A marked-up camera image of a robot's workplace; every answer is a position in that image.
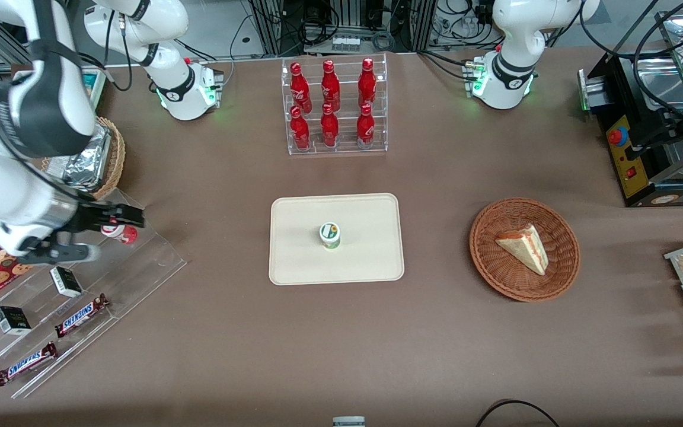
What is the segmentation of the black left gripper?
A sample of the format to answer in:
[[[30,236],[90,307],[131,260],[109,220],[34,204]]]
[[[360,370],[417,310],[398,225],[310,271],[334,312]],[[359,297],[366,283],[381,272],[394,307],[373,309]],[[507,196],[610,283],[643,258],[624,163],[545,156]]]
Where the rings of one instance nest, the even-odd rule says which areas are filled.
[[[624,157],[634,161],[645,154],[649,149],[656,149],[667,144],[683,142],[683,119],[666,109],[651,111],[652,136],[650,139],[629,138],[628,146],[624,148]]]

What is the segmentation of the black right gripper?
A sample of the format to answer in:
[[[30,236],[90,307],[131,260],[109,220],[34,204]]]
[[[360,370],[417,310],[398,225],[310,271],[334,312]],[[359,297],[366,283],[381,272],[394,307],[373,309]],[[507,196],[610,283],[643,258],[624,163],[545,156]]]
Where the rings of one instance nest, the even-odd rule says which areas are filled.
[[[103,226],[133,226],[143,229],[142,210],[122,203],[79,202],[73,217],[62,226],[62,232],[78,234],[84,231],[100,232]]]

